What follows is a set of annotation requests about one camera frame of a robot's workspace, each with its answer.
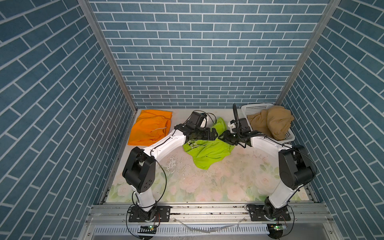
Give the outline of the neon green shorts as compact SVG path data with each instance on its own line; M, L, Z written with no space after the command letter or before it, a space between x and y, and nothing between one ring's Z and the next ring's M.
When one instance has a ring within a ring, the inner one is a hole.
M208 170L209 167L229 156L235 146L229 145L219 139L214 141L188 141L183 145L184 151L193 158L197 168Z

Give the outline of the orange shorts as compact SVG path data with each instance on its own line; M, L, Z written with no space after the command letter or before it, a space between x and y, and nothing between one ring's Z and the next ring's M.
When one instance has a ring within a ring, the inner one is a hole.
M172 112L161 110L142 110L133 125L128 145L151 146L169 134Z

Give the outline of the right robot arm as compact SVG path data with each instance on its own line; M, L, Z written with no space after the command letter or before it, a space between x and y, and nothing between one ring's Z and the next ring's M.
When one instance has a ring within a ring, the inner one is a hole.
M264 149L272 157L277 158L280 182L273 193L266 198L263 207L264 215L269 220L278 218L286 212L288 203L294 194L310 183L317 174L316 164L302 145L291 146L278 143L258 131L243 135L225 131L219 136L219 140L232 146Z

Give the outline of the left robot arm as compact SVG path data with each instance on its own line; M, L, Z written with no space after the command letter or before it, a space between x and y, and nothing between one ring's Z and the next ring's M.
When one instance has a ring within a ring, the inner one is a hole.
M160 165L160 160L188 141L214 141L218 136L216 129L190 128L186 124L179 124L164 139L155 144L143 149L133 148L123 168L122 176L137 197L136 206L145 213L156 208L158 201L155 200L151 187L155 181L156 166Z

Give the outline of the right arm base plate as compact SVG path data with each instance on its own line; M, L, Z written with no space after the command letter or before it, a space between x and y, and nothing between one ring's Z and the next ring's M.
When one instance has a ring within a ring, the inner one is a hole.
M270 205L246 205L246 210L249 212L252 222L262 222L262 221L290 221L291 216L289 214L287 206L281 209L275 209Z

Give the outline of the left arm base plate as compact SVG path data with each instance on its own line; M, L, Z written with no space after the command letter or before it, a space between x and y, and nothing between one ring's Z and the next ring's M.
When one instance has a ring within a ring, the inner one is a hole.
M170 206L154 206L148 212L138 206L131 206L128 210L128 222L169 222L170 214Z

